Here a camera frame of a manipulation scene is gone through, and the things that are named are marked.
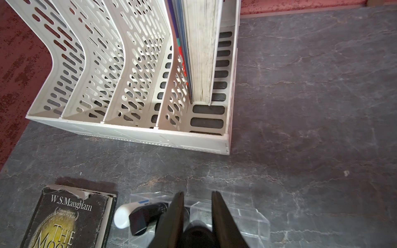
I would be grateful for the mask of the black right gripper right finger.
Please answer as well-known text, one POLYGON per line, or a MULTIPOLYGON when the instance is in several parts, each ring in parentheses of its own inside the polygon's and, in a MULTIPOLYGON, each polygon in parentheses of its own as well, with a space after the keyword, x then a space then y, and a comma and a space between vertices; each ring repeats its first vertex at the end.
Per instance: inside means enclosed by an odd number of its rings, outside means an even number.
POLYGON ((249 247, 218 191, 212 192, 212 226, 218 248, 249 247))

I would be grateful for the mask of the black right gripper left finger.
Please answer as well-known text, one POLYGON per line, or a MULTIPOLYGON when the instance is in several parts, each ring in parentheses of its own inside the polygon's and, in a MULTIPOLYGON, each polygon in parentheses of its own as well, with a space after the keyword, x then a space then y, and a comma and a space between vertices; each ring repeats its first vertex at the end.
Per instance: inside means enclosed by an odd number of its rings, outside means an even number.
POLYGON ((184 193, 174 195, 148 248, 177 248, 184 227, 184 193))

